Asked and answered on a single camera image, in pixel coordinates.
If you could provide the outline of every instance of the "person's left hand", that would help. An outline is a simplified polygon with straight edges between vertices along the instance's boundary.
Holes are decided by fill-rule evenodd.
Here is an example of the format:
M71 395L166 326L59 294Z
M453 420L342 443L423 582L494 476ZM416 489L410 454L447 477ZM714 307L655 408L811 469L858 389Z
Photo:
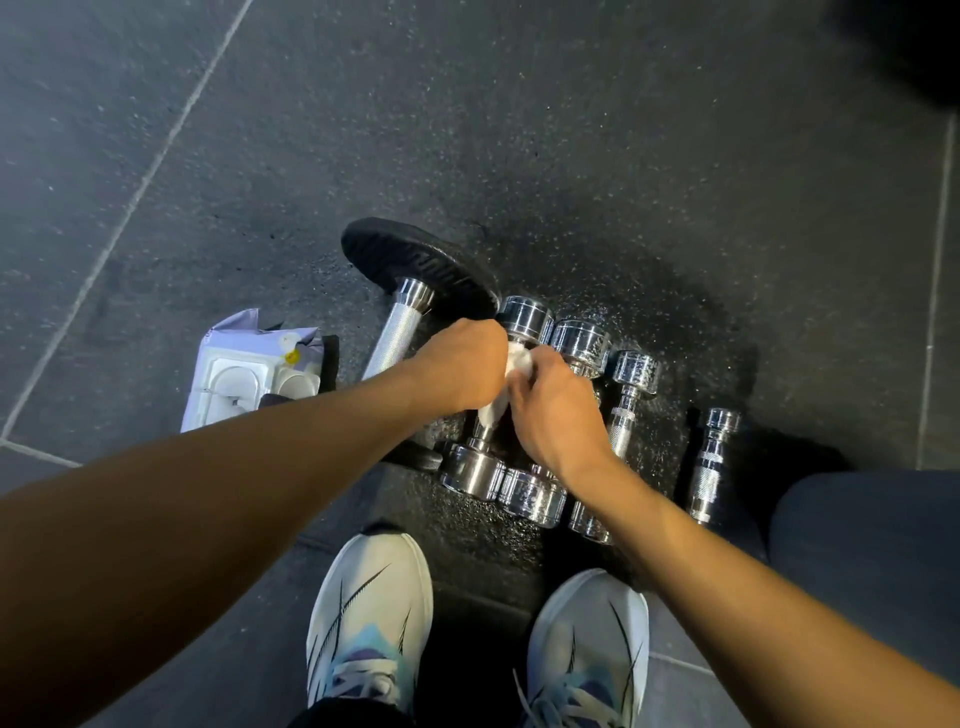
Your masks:
M494 319L461 319L436 333L410 362L440 414L479 409L503 388L507 332Z

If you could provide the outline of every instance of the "speckled floor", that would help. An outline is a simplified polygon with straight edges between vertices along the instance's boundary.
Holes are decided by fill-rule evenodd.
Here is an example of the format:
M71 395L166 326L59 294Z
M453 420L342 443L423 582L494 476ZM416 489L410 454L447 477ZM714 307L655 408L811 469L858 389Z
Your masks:
M55 4L0 11L3 487L176 431L200 337L247 306L339 334L354 381L388 308L339 250L366 215L658 354L630 460L667 494L719 403L857 468L960 465L955 117L837 6ZM95 722L282 725L329 555L376 518L423 543L451 629L502 637L488 656L571 570L622 569L380 467ZM741 725L653 613L644 724Z

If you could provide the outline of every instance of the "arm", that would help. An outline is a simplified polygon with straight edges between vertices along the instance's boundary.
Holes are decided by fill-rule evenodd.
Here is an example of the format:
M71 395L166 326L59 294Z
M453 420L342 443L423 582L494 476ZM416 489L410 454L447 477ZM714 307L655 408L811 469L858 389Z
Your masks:
M461 321L351 389L0 499L0 724L76 724L149 675L390 448L492 400L506 358L498 324Z
M613 456L588 382L535 350L516 432L646 573L753 725L943 726L960 691L697 525Z

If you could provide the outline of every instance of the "round black rubber plate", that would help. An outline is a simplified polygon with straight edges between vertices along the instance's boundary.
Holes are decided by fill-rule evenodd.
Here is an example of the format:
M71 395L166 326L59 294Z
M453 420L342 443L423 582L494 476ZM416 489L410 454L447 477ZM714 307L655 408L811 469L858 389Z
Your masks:
M412 278L433 288L433 310L444 318L489 319L496 313L499 297L490 272L427 231L365 217L347 225L340 242L347 260L387 293Z

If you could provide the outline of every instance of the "black pants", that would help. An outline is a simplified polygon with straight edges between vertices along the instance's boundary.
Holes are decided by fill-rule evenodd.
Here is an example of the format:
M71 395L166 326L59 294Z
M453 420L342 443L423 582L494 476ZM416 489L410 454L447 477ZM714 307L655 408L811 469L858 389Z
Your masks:
M874 638L960 686L960 473L830 473L794 485L770 565ZM367 700L322 700L290 728L409 728Z

